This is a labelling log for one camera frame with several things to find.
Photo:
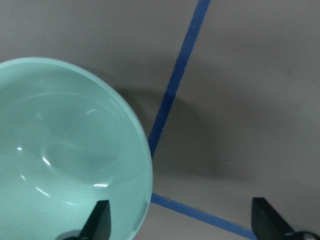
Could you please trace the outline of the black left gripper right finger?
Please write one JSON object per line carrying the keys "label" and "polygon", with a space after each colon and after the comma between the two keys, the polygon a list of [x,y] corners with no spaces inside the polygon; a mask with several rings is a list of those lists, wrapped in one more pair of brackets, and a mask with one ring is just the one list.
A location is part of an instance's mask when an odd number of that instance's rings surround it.
{"label": "black left gripper right finger", "polygon": [[310,231],[295,231],[263,197],[251,202],[251,228],[258,240],[318,240]]}

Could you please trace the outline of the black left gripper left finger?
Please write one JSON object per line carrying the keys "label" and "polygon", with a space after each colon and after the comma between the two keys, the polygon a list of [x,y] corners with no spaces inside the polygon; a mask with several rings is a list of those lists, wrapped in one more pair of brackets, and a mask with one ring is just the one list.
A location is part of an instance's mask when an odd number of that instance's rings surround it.
{"label": "black left gripper left finger", "polygon": [[78,235],[77,231],[62,233],[60,240],[109,240],[111,208],[109,200],[99,200]]}

